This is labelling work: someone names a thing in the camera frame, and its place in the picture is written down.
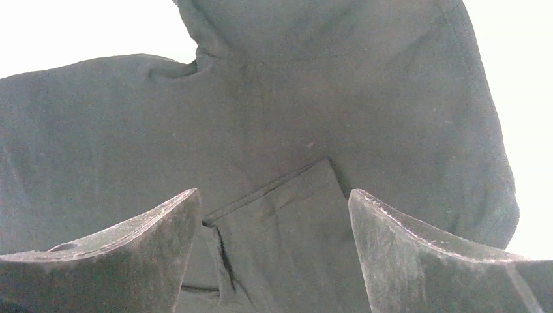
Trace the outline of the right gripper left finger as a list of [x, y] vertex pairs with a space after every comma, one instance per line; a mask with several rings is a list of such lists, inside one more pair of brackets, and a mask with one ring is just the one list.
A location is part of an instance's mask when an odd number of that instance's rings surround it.
[[2, 312], [174, 312], [200, 193], [47, 251], [1, 256]]

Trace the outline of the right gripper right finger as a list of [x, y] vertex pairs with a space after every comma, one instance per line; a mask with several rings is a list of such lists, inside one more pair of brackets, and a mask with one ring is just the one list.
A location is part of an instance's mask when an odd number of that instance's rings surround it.
[[457, 237], [361, 189], [348, 208], [371, 311], [552, 311], [551, 260]]

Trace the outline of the black t shirt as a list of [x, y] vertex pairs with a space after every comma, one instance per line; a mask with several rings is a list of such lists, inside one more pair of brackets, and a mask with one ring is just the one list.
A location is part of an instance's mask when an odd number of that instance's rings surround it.
[[190, 64], [1, 80], [1, 253], [202, 197], [179, 312], [367, 312], [360, 188], [495, 248], [520, 211], [462, 1], [178, 1]]

